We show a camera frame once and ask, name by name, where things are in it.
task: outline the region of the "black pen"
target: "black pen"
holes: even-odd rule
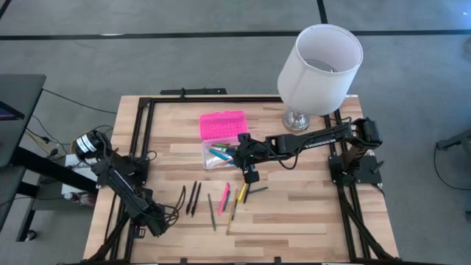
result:
[[[227,192],[226,202],[224,203],[224,207],[222,208],[222,211],[226,211],[227,203],[229,202],[229,196],[230,196],[230,191]]]
[[[266,190],[267,188],[268,188],[268,187],[257,188],[257,189],[255,189],[255,190],[249,191],[249,192],[247,192],[247,193],[252,194],[252,193],[255,193],[255,192],[259,192],[259,191],[264,191],[264,190]]]
[[[198,204],[199,191],[201,190],[201,183],[198,184],[198,190],[196,191],[196,197],[194,197],[194,205],[191,209],[191,217],[193,217],[194,212],[196,211],[196,205]]]
[[[250,184],[247,185],[247,189],[245,190],[244,204],[247,201],[247,197],[249,196],[249,190],[250,190]]]
[[[193,195],[194,195],[194,189],[196,188],[196,181],[193,184],[193,189],[191,190],[191,196],[190,196],[190,201],[188,202],[188,205],[186,205],[186,215],[190,213],[191,209],[191,202],[193,201]]]

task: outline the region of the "gray pencil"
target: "gray pencil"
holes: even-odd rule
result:
[[[258,191],[264,191],[264,190],[266,190],[267,188],[268,188],[268,187],[257,188],[257,189],[255,189],[255,190],[253,190],[253,191],[249,191],[249,194],[252,194],[252,193],[255,193],[255,192],[258,192]]]
[[[216,231],[216,220],[214,220],[213,203],[211,203],[211,195],[209,194],[208,194],[208,202],[209,202],[209,209],[211,211],[211,221],[213,223],[213,229]]]

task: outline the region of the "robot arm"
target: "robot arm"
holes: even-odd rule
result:
[[[254,170],[257,163],[276,160],[285,169],[293,169],[297,156],[304,150],[336,142],[347,142],[352,146],[341,155],[344,173],[355,175],[359,170],[360,159],[369,149],[375,149],[383,142],[376,122],[370,119],[357,119],[335,127],[306,133],[303,135],[283,134],[267,136],[264,142],[250,137],[249,133],[238,136],[239,146],[233,156],[234,164],[244,172],[246,183],[259,180]],[[283,160],[295,157],[292,167],[287,167]]]
[[[120,156],[102,132],[92,130],[73,143],[72,150],[81,161],[95,158],[91,171],[98,182],[106,184],[126,205],[130,218],[141,226],[147,226],[153,236],[160,236],[176,221],[180,201],[185,200],[185,189],[173,211],[166,213],[166,206],[152,199],[152,190],[143,188],[141,175],[146,174],[149,161],[146,158]]]

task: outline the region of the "black line on floor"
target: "black line on floor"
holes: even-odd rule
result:
[[[431,29],[431,30],[357,30],[355,36],[434,36],[471,35],[471,29]]]
[[[5,12],[7,11],[7,8],[10,5],[11,1],[12,0],[5,0],[5,2],[1,6],[1,8],[0,8],[0,19],[1,19],[1,17],[3,17],[3,14],[5,14]]]
[[[327,24],[327,13],[325,12],[324,0],[317,0],[317,8],[319,8],[319,15],[321,17],[321,23]]]
[[[175,32],[86,35],[3,35],[0,40],[115,40],[161,38],[237,38],[237,37],[296,37],[300,31],[248,31],[248,32]]]
[[[356,36],[471,35],[471,29],[352,31]],[[0,40],[126,40],[166,38],[296,37],[300,31],[131,33],[120,35],[4,35]]]

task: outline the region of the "white lampshade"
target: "white lampshade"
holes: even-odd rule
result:
[[[320,24],[304,29],[278,77],[283,102],[301,113],[325,115],[338,109],[347,95],[363,49],[339,26]]]

